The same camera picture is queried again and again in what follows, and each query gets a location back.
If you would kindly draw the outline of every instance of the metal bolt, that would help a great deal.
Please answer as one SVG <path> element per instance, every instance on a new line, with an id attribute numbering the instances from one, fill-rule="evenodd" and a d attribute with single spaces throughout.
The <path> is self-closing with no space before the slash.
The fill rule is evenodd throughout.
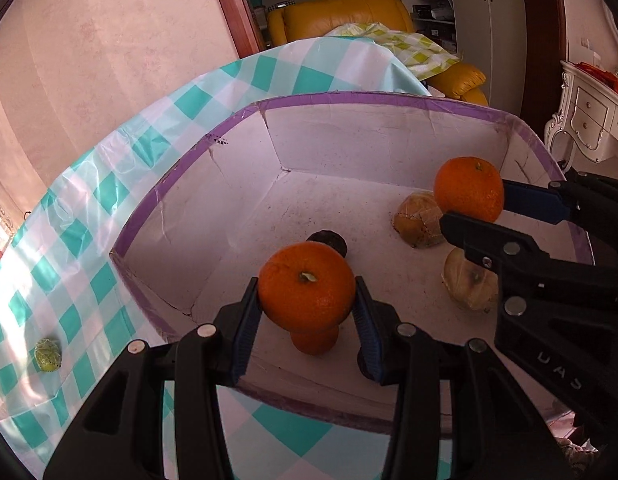
<path id="1" fill-rule="evenodd" d="M 477 354 L 481 354 L 487 349 L 487 343 L 482 339 L 471 339 L 469 342 L 469 348 Z"/>
<path id="2" fill-rule="evenodd" d="M 144 350 L 145 346 L 146 345 L 144 344 L 144 341 L 141 341 L 140 339 L 135 339 L 126 346 L 126 349 L 129 350 L 130 354 L 139 354 L 142 350 Z"/>
<path id="3" fill-rule="evenodd" d="M 217 332 L 217 328 L 211 323 L 205 323 L 198 327 L 198 335 L 200 337 L 211 337 L 215 332 Z"/>
<path id="4" fill-rule="evenodd" d="M 505 301 L 505 312 L 510 316 L 522 316 L 527 309 L 527 301 L 520 296 L 512 296 Z"/>
<path id="5" fill-rule="evenodd" d="M 508 254 L 509 256 L 514 256 L 515 254 L 518 254 L 520 252 L 520 246 L 516 242 L 507 242 L 502 247 L 502 250 L 505 254 Z"/>
<path id="6" fill-rule="evenodd" d="M 400 323 L 395 330 L 403 337 L 412 337 L 418 331 L 411 323 Z"/>

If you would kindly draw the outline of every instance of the yellow leather sofa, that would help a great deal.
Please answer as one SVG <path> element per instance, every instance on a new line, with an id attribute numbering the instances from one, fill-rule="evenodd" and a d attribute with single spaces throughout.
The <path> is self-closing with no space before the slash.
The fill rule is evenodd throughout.
<path id="1" fill-rule="evenodd" d="M 274 46 L 317 38 L 344 23 L 382 23 L 391 30 L 413 32 L 409 12 L 400 0 L 316 0 L 272 10 L 267 17 Z M 446 97 L 487 105 L 479 88 L 484 74 L 469 63 L 456 63 L 427 83 Z"/>

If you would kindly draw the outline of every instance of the tangerine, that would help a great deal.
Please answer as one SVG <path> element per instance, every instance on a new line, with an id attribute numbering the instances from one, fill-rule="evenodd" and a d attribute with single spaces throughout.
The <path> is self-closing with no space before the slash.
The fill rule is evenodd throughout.
<path id="1" fill-rule="evenodd" d="M 459 156 L 436 173 L 433 196 L 443 213 L 455 211 L 495 222 L 504 206 L 505 190 L 493 164 L 476 156 Z"/>
<path id="2" fill-rule="evenodd" d="M 291 334 L 291 342 L 298 350 L 307 355 L 322 355 L 333 348 L 338 340 L 340 327 L 332 326 L 324 332 L 313 334 Z"/>
<path id="3" fill-rule="evenodd" d="M 294 335 L 337 327 L 349 315 L 355 294 L 356 282 L 345 259 L 320 242 L 282 248 L 258 276 L 262 310 Z"/>

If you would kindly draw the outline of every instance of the onion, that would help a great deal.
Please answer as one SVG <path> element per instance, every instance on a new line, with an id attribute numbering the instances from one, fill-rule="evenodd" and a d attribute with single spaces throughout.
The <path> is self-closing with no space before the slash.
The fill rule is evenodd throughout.
<path id="1" fill-rule="evenodd" d="M 442 211 L 433 199 L 433 193 L 420 191 L 409 195 L 393 217 L 391 224 L 400 237 L 412 247 L 425 248 L 441 243 Z"/>
<path id="2" fill-rule="evenodd" d="M 498 304 L 498 276 L 465 260 L 465 251 L 454 248 L 442 271 L 449 296 L 469 310 L 489 312 Z"/>

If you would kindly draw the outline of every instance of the red cloth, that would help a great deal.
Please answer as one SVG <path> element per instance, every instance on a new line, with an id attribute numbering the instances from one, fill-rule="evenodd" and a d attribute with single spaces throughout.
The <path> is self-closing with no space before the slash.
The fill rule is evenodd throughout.
<path id="1" fill-rule="evenodd" d="M 595 77 L 598 81 L 605 83 L 605 85 L 618 94 L 618 78 L 611 72 L 605 72 L 602 69 L 590 65 L 589 63 L 579 63 L 576 66 L 583 72 Z"/>

